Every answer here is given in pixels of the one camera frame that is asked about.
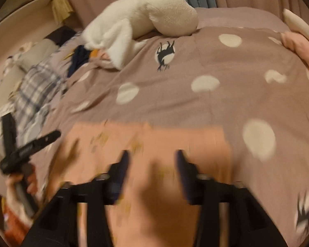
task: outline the plaid shirt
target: plaid shirt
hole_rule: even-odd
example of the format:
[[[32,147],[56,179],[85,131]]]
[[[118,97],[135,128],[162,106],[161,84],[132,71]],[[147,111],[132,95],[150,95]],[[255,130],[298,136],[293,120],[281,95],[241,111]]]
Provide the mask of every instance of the plaid shirt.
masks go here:
[[[16,124],[22,133],[43,105],[60,89],[63,79],[51,70],[49,58],[33,66],[24,77],[16,101]]]

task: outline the stuffed animal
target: stuffed animal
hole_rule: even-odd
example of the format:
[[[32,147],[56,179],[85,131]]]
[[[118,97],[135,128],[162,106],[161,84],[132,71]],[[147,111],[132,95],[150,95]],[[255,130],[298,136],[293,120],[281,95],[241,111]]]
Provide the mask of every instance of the stuffed animal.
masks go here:
[[[112,64],[122,69],[144,47],[137,39],[157,29],[168,37],[196,31],[196,10],[185,0],[117,0],[83,31],[85,48],[103,49]]]

